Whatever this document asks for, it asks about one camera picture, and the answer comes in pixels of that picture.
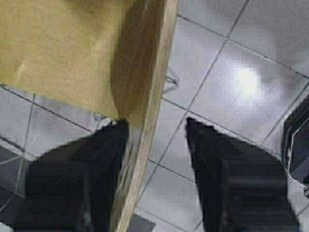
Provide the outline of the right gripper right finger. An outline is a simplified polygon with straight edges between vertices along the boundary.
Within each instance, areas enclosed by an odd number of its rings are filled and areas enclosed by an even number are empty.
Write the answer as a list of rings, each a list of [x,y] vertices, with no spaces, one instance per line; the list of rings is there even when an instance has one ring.
[[[266,151],[193,117],[185,136],[206,232],[298,232],[286,170]]]

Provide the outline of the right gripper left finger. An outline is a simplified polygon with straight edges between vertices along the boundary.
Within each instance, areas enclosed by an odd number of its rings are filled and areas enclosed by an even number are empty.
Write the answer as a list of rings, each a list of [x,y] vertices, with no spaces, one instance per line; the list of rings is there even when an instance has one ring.
[[[13,230],[109,231],[128,136],[128,122],[118,120],[34,161]]]

